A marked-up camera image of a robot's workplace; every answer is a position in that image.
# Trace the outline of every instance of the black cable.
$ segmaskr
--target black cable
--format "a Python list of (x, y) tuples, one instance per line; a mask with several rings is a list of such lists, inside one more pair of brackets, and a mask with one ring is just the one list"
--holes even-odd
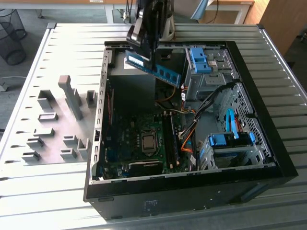
[(215, 22), (215, 19), (217, 17), (217, 13), (219, 12), (219, 0), (216, 0), (216, 4), (217, 4), (217, 8), (216, 8), (215, 16), (211, 21), (207, 22), (206, 24), (211, 23), (211, 22), (213, 22), (213, 23)]
[(131, 3), (130, 3), (130, 10), (129, 10), (129, 23), (131, 23), (132, 2), (133, 2), (133, 0), (131, 0)]
[(120, 13), (120, 16), (121, 16), (121, 17), (123, 17), (123, 16), (124, 16), (124, 14), (123, 14), (122, 12), (120, 12), (120, 10), (119, 10), (119, 9), (117, 9), (117, 11)]
[(188, 128), (186, 128), (182, 132), (181, 136), (185, 135), (186, 133), (188, 133), (189, 130), (191, 130), (195, 127), (195, 125), (197, 124), (198, 120), (201, 117), (201, 113), (204, 112), (207, 108), (209, 108), (214, 103), (215, 97), (221, 91), (223, 91), (225, 89), (233, 88), (234, 85), (235, 85), (235, 83), (233, 83), (233, 82), (227, 83), (226, 85), (222, 85), (222, 86), (218, 87), (215, 91), (210, 93), (209, 96), (207, 96), (206, 99), (202, 101), (202, 103), (200, 104), (198, 109), (195, 111), (195, 114), (194, 114), (194, 117), (193, 117), (193, 122), (188, 126)]

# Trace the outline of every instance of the wire bundle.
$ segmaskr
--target wire bundle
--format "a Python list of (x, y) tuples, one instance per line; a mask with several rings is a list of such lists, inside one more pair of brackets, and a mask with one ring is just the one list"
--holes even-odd
[(188, 151), (188, 152), (193, 153), (192, 149), (196, 148), (195, 138), (193, 138), (194, 141), (191, 141), (192, 149), (185, 148), (185, 144), (187, 143), (188, 139), (191, 138), (192, 135), (195, 133), (195, 128), (196, 128), (197, 122), (199, 121), (199, 119), (201, 117), (201, 114), (213, 104), (213, 102), (214, 102), (216, 96), (219, 94), (219, 92), (221, 92), (225, 89), (232, 88), (233, 86), (234, 86), (234, 83), (228, 83), (226, 85), (222, 85), (222, 86), (218, 87), (215, 91), (210, 93), (209, 96), (207, 96), (207, 98), (202, 101), (202, 103), (200, 104), (200, 106), (198, 107), (198, 109), (196, 110), (196, 112), (193, 116), (192, 123), (179, 134), (179, 137), (182, 137), (182, 136), (186, 135), (191, 130), (189, 132), (188, 136), (185, 138), (183, 145), (181, 146), (182, 151)]

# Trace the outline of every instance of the green motherboard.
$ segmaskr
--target green motherboard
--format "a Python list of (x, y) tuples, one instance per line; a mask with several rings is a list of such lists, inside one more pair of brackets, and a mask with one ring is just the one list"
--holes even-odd
[[(166, 114), (148, 114), (132, 117), (119, 116), (113, 128), (116, 133), (107, 137), (106, 162), (104, 163), (105, 176), (108, 179), (130, 177), (129, 168), (132, 163), (137, 167), (148, 165), (144, 162), (156, 162), (161, 165), (161, 174), (179, 173), (188, 171), (188, 156), (180, 152), (178, 144), (178, 158), (176, 163), (170, 163), (166, 146), (173, 141), (173, 137), (167, 134), (163, 119)], [(181, 131), (180, 114), (172, 113), (172, 127), (176, 133)]]

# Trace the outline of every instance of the floor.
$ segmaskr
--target floor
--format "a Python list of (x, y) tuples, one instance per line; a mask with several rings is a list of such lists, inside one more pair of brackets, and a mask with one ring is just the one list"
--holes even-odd
[[(28, 33), (22, 40), (22, 44), (27, 53), (26, 60), (17, 66), (8, 66), (0, 58), (0, 78), (8, 76), (26, 77), (32, 65), (36, 51), (49, 22), (61, 23), (106, 23), (106, 14), (102, 10), (43, 10), (44, 18), (38, 19), (34, 10), (19, 10), (19, 15), (23, 21), (24, 27)], [(120, 13), (114, 11), (115, 23), (122, 23)], [(175, 17), (176, 23), (196, 23), (194, 20)], [(285, 58), (287, 61), (295, 62), (293, 71), (300, 80), (305, 89), (307, 89), (307, 44), (295, 40), (287, 52)], [(18, 99), (19, 93), (24, 83), (23, 78), (5, 79), (9, 86), (6, 92), (0, 92), (0, 128), (5, 128), (14, 105)]]

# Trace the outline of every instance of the gray plastic block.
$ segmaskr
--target gray plastic block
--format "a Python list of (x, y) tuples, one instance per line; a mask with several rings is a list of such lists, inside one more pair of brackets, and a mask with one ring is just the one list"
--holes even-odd
[(88, 107), (97, 107), (97, 95), (95, 90), (88, 90), (86, 93), (86, 102)]
[(0, 79), (0, 92), (5, 92), (8, 89), (7, 84)]
[(78, 138), (76, 137), (76, 135), (73, 136), (69, 136), (69, 135), (65, 135), (63, 137), (63, 142), (65, 143), (65, 145), (77, 145), (78, 144)]
[(40, 155), (36, 151), (30, 150), (23, 153), (22, 159), (24, 159), (26, 162), (38, 161), (40, 159)]
[(48, 23), (48, 25), (47, 25), (47, 29), (55, 29), (55, 28), (56, 28), (56, 26), (57, 26), (57, 24), (56, 24), (56, 23)]
[(53, 128), (39, 128), (34, 129), (33, 136), (35, 137), (52, 137), (54, 135)]
[(40, 137), (29, 138), (27, 140), (27, 145), (30, 148), (42, 147), (44, 145), (44, 142), (43, 142), (43, 140)]
[(60, 155), (64, 160), (77, 158), (77, 153), (75, 150), (73, 150), (73, 148), (61, 149)]
[(52, 109), (50, 101), (54, 100), (54, 97), (50, 90), (40, 90), (37, 96), (37, 101), (42, 109)]
[(62, 75), (59, 78), (59, 87), (65, 92), (67, 104), (71, 108), (75, 118), (81, 120), (83, 118), (82, 112), (79, 108), (78, 99), (74, 95), (74, 90), (71, 88), (71, 78), (68, 75)]
[[(80, 106), (80, 105), (82, 104), (82, 102), (81, 102), (81, 98), (80, 98), (80, 96), (79, 96), (79, 93), (78, 93), (77, 89), (72, 89), (72, 90), (73, 90), (73, 95), (74, 95), (75, 98), (77, 99), (78, 105)], [(65, 98), (65, 101), (66, 101), (68, 107), (70, 108), (71, 106), (70, 106), (70, 104), (69, 104), (67, 98)]]
[(87, 159), (89, 151), (90, 151), (90, 147), (91, 147), (91, 142), (89, 138), (86, 140), (85, 146), (82, 143), (82, 140), (79, 139), (77, 151), (80, 153), (83, 159)]
[(56, 121), (57, 119), (58, 119), (58, 115), (56, 113), (43, 113), (38, 116), (38, 120), (40, 122)]

